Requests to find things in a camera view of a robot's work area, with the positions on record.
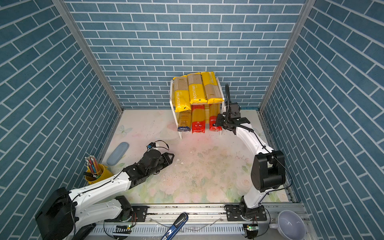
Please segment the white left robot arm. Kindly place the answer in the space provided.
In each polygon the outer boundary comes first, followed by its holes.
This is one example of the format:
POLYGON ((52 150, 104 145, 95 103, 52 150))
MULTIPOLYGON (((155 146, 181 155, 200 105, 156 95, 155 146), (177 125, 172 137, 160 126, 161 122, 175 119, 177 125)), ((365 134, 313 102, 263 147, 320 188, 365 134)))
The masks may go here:
POLYGON ((51 193, 35 216, 44 240, 63 240, 70 233, 93 223, 116 219, 132 208, 120 192, 144 183, 173 163, 175 155, 148 150, 138 163, 123 168, 118 174, 79 189, 62 187, 51 193), (102 201, 116 195, 109 203, 102 201))

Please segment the blue moli pasta bag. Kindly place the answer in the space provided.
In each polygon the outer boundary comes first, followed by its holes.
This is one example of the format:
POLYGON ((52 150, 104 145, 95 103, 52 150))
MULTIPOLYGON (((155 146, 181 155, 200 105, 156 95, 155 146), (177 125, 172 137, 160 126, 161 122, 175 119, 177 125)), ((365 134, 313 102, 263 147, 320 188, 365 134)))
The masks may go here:
POLYGON ((178 113, 178 132, 190 132, 192 125, 192 111, 178 113))

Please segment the red spaghetti bag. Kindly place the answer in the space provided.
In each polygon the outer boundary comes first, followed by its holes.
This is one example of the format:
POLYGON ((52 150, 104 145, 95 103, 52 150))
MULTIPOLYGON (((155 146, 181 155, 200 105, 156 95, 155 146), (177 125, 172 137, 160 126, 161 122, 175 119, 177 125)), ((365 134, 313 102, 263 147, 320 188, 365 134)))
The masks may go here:
POLYGON ((209 124, 210 124, 210 131, 213 132, 220 132, 222 131, 222 127, 217 126, 217 119, 220 112, 220 104, 211 104, 209 105, 209 124))
POLYGON ((206 116, 204 105, 192 106, 192 133, 205 133, 206 116))

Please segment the yellow pastatime bag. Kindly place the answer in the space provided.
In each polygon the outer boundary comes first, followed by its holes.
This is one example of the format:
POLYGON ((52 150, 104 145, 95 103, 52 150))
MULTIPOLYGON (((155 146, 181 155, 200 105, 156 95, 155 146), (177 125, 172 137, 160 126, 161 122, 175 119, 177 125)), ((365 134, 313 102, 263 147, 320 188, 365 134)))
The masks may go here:
POLYGON ((200 73, 187 75, 191 105, 207 104, 202 76, 200 73))
POLYGON ((175 112, 179 113, 191 110, 187 77, 175 77, 173 81, 175 112))
POLYGON ((218 104, 223 102, 221 89, 218 85, 214 72, 203 72, 201 73, 202 81, 206 93, 207 103, 218 104))

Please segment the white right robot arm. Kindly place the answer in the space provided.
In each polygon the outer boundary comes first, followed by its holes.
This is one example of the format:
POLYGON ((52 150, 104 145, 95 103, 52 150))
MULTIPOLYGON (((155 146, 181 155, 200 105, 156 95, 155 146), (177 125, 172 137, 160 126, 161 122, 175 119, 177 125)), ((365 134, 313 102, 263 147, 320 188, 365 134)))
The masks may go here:
POLYGON ((226 110, 217 117, 217 125, 233 132, 254 154, 250 173, 253 186, 241 198, 239 209, 245 220, 263 220, 266 218, 263 200, 286 182, 285 155, 260 139, 250 121, 241 116, 237 103, 226 102, 226 110))

